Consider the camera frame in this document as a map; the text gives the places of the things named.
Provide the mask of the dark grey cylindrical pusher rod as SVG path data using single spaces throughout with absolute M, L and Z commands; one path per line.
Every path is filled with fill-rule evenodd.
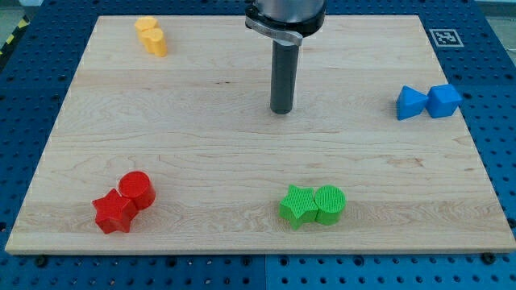
M 270 109 L 288 114 L 293 109 L 299 47 L 273 41 Z

